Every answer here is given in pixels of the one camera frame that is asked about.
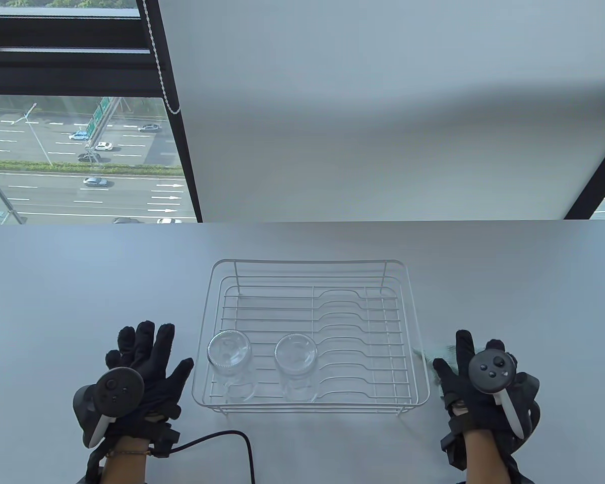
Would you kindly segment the person's left hand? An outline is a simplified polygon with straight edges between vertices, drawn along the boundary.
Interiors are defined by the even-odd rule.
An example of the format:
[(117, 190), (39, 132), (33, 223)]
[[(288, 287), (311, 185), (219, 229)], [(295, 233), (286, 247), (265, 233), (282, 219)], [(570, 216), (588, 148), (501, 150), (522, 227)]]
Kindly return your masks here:
[(142, 321), (135, 328), (123, 327), (118, 333), (118, 348), (106, 354), (107, 368), (125, 367), (136, 371), (143, 378), (144, 394), (133, 412), (109, 427), (109, 434), (151, 439), (159, 432), (159, 426), (180, 417), (179, 401), (194, 360), (183, 359), (167, 374), (174, 338), (174, 324), (162, 324), (155, 329), (153, 321)]

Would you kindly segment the person's right hand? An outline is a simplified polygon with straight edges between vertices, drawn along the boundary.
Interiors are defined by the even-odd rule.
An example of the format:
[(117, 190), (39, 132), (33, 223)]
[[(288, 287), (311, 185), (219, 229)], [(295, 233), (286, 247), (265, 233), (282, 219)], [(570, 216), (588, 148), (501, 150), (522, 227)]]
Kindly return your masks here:
[[(437, 357), (432, 362), (441, 385), (445, 408), (454, 414), (456, 403), (460, 402), (467, 410), (469, 427), (474, 430), (487, 430), (499, 433), (510, 433), (512, 427), (509, 417), (495, 401), (494, 396), (482, 392), (475, 385), (480, 373), (494, 373), (495, 381), (502, 380), (503, 371), (517, 367), (517, 360), (506, 352), (505, 344), (498, 339), (487, 342), (485, 352), (495, 352), (504, 359), (501, 366), (496, 366), (492, 356), (487, 354), (483, 364), (486, 369), (471, 369), (471, 362), (477, 357), (472, 334), (468, 330), (457, 330), (455, 333), (455, 362), (457, 369), (453, 370), (448, 362)], [(537, 378), (527, 373), (516, 373), (510, 385), (505, 387), (510, 403), (515, 409), (515, 415), (522, 428), (522, 439), (528, 438), (533, 427), (538, 424), (540, 408), (535, 401), (539, 390)]]

